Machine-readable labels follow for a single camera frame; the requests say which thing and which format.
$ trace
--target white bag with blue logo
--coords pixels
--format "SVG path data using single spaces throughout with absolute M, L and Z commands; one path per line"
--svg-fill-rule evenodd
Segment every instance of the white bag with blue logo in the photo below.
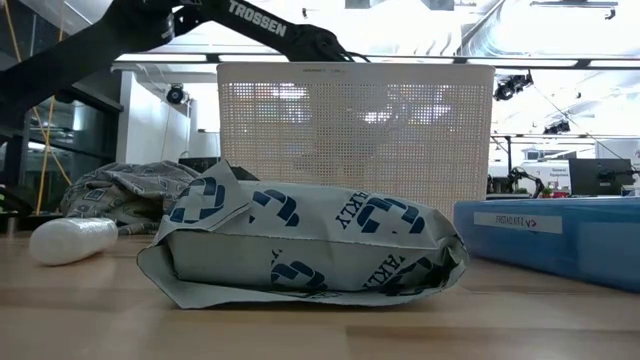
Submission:
M 467 263 L 437 210 L 337 187 L 239 182 L 226 162 L 191 183 L 138 255 L 181 308 L 395 305 L 450 287 Z

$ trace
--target white basket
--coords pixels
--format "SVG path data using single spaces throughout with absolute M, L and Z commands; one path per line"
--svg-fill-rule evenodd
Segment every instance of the white basket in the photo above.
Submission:
M 224 63 L 222 157 L 260 180 L 350 187 L 453 218 L 484 199 L 494 69 Z

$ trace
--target blue plastic container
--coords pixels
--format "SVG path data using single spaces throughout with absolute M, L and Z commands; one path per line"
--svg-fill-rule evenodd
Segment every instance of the blue plastic container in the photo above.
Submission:
M 640 292 L 640 198 L 459 202 L 472 255 Z

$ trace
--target wooden tabletop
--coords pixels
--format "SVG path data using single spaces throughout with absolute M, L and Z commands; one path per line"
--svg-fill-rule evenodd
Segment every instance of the wooden tabletop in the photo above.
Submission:
M 394 308 L 302 304 L 183 311 L 135 263 L 149 237 L 37 265 L 0 240 L 0 358 L 638 359 L 640 298 L 474 260 L 457 286 Z

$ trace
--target label on bin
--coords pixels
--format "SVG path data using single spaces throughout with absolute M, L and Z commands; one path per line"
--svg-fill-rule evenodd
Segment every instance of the label on bin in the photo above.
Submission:
M 562 216 L 473 213 L 474 225 L 562 234 Z

